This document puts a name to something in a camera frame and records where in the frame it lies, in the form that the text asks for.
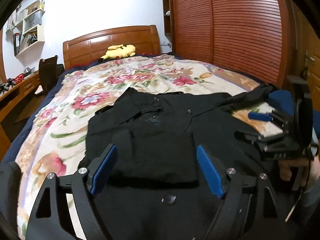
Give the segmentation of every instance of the wooden desk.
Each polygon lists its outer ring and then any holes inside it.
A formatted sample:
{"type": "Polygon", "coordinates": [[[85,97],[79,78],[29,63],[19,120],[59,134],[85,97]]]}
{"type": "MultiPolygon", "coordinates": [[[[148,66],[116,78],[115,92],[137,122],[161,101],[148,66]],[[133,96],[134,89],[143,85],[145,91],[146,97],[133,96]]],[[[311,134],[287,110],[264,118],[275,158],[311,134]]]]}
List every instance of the wooden desk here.
{"type": "Polygon", "coordinates": [[[11,145],[9,138],[1,126],[1,122],[15,106],[19,104],[19,102],[23,100],[23,98],[35,90],[39,85],[39,73],[36,71],[0,97],[0,160],[2,160],[11,145]]]}

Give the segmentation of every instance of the red basket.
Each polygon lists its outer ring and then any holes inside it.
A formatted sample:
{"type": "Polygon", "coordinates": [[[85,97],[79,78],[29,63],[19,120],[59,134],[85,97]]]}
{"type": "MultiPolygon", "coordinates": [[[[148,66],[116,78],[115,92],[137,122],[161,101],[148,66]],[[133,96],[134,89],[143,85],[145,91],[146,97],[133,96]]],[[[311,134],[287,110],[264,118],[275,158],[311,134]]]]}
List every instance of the red basket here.
{"type": "Polygon", "coordinates": [[[23,74],[20,74],[19,76],[17,76],[14,81],[18,84],[23,80],[23,74]]]}

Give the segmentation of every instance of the bed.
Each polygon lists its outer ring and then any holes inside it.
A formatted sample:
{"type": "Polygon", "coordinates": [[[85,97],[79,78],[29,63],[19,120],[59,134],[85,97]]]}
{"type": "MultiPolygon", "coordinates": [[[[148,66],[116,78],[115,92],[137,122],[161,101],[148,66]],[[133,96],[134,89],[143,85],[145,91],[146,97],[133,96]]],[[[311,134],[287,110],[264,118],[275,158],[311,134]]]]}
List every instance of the bed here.
{"type": "MultiPolygon", "coordinates": [[[[23,172],[17,217],[22,239],[46,174],[55,172],[63,176],[77,170],[85,153],[89,119],[98,109],[112,105],[128,87],[153,94],[179,91],[195,95],[217,92],[236,95],[259,85],[245,75],[205,62],[160,55],[154,25],[114,28],[65,41],[63,55],[66,71],[4,158],[6,162],[15,158],[23,172]],[[99,63],[96,59],[115,44],[133,44],[138,56],[99,63]]],[[[249,111],[271,109],[267,103],[262,103],[234,112],[233,116],[260,133],[271,135],[280,130],[270,122],[247,117],[249,111]]],[[[71,195],[68,206],[76,235],[85,239],[71,195]]]]}

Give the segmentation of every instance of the yellow stuffed animal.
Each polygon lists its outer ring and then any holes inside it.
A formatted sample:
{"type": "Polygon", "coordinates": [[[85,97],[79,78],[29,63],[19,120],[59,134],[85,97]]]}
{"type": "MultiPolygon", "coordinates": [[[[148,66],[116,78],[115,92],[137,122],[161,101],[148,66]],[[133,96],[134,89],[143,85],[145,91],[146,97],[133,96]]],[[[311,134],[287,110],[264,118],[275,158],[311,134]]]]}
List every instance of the yellow stuffed animal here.
{"type": "Polygon", "coordinates": [[[121,44],[121,45],[110,46],[106,54],[101,58],[105,60],[107,58],[120,59],[128,56],[133,57],[134,55],[136,55],[135,51],[136,51],[136,48],[133,45],[124,46],[123,44],[121,44]]]}

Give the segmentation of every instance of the bedspread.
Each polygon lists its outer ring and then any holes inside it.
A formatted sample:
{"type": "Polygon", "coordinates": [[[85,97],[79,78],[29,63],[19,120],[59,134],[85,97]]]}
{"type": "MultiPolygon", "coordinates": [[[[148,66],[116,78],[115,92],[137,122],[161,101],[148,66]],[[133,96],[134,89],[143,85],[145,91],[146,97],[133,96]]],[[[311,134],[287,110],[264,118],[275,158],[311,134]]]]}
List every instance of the bedspread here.
{"type": "MultiPolygon", "coordinates": [[[[217,92],[236,95],[258,85],[239,73],[167,54],[113,60],[67,74],[54,99],[36,115],[16,158],[23,172],[17,218],[20,238],[25,238],[28,218],[45,176],[49,172],[69,175],[77,170],[84,157],[89,119],[98,109],[112,105],[128,87],[153,94],[181,91],[195,95],[217,92]]],[[[233,116],[264,135],[280,132],[270,122],[249,120],[249,111],[266,112],[271,107],[263,103],[236,111],[233,116]]],[[[72,195],[68,195],[68,206],[76,235],[85,239],[72,195]]]]}

